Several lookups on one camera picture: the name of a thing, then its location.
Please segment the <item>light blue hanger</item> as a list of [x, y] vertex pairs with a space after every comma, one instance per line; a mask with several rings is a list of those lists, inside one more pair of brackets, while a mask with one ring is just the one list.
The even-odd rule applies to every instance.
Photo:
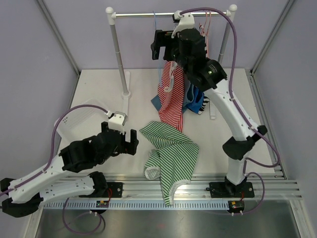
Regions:
[[[153, 11], [153, 14], [154, 14], [154, 28], [155, 28], [155, 31], [157, 30], [157, 18], [156, 18], [156, 13], [155, 11]], [[162, 60], [159, 58], [158, 59], [158, 79], [159, 79], [159, 82], [158, 82], [158, 85], [161, 87], [162, 86]]]

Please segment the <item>red striped tank top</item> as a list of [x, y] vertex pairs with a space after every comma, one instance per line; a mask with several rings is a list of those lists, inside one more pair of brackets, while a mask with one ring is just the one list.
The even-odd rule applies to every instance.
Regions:
[[164, 122], [180, 132], [183, 131], [183, 100], [184, 100], [183, 70], [173, 61], [167, 61], [163, 67], [161, 86], [158, 87], [158, 97], [161, 108], [158, 115]]

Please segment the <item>green striped tank top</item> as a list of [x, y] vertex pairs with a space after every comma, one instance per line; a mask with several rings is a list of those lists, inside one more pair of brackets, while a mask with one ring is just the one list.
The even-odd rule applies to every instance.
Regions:
[[148, 180], [160, 179], [166, 206], [174, 204], [176, 190], [191, 182], [199, 155], [199, 146], [174, 127], [151, 121], [140, 133], [154, 146], [144, 165]]

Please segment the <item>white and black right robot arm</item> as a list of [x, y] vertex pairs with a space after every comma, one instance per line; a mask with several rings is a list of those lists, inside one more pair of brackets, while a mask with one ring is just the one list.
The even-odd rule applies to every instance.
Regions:
[[219, 110], [228, 124], [232, 137], [222, 146], [228, 156], [228, 172], [225, 180], [216, 188], [218, 197], [238, 197], [247, 191], [244, 163], [247, 155], [267, 133], [264, 125], [250, 122], [247, 125], [236, 108], [238, 102], [229, 92], [229, 80], [220, 63], [207, 57], [205, 39], [196, 28], [185, 29], [173, 36], [172, 31], [156, 30], [151, 44], [152, 59], [159, 58], [164, 47], [163, 59], [177, 63], [187, 79], [206, 96]]

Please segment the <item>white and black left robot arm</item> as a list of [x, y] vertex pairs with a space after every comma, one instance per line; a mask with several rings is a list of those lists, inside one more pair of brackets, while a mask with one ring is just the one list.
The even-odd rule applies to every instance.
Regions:
[[126, 134], [110, 129], [107, 122], [102, 122], [101, 129], [97, 135], [71, 142], [50, 164], [19, 179], [2, 179], [0, 190], [8, 195], [1, 203], [2, 211], [20, 218], [55, 199], [104, 196], [108, 185], [101, 172], [92, 172], [75, 182], [55, 184], [60, 179], [101, 165], [110, 157], [136, 154], [139, 144], [136, 130], [130, 130], [130, 140], [126, 141]]

